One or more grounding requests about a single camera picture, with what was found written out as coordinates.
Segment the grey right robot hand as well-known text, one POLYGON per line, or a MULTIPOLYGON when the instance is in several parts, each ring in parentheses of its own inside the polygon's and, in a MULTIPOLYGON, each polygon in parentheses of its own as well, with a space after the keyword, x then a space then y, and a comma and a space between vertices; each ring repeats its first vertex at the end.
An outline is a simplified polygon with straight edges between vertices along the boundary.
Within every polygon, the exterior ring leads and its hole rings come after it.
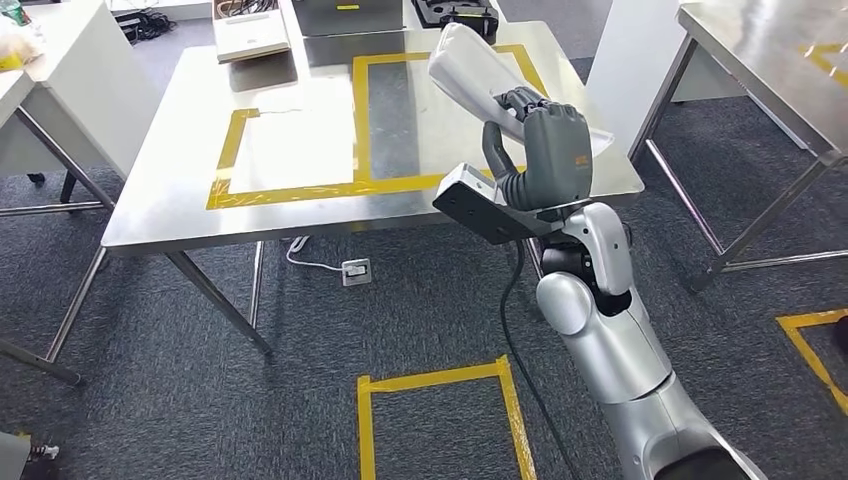
POLYGON ((592 147, 585 117, 572 105, 520 86, 495 97, 513 111, 524 134, 526 169, 519 172, 503 147, 500 125, 486 121, 482 150, 506 204, 519 211, 548 209, 590 196, 592 147))

